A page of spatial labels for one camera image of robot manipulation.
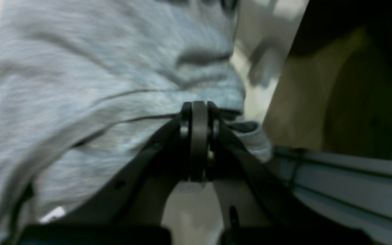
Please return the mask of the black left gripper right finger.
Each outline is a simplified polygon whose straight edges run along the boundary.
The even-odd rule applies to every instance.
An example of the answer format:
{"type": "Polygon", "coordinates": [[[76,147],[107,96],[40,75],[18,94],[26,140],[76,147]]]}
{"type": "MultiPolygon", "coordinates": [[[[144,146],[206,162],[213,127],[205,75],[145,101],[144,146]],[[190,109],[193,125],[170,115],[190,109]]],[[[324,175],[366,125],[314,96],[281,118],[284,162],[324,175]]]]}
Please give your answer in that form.
{"type": "Polygon", "coordinates": [[[222,211],[221,245],[372,245],[359,229],[326,218],[298,200],[254,157],[208,102],[214,165],[209,177],[222,211]]]}

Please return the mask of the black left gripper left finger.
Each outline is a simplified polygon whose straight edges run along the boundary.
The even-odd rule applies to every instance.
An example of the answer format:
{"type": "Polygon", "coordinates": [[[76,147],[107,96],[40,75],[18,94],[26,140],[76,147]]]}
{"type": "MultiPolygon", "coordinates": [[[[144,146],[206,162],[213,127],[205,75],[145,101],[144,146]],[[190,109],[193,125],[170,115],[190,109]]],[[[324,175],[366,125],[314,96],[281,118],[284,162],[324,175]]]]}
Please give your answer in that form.
{"type": "Polygon", "coordinates": [[[161,227],[181,180],[203,180],[203,102],[186,102],[140,153],[93,197],[66,216],[28,226],[19,245],[171,245],[161,227]]]}

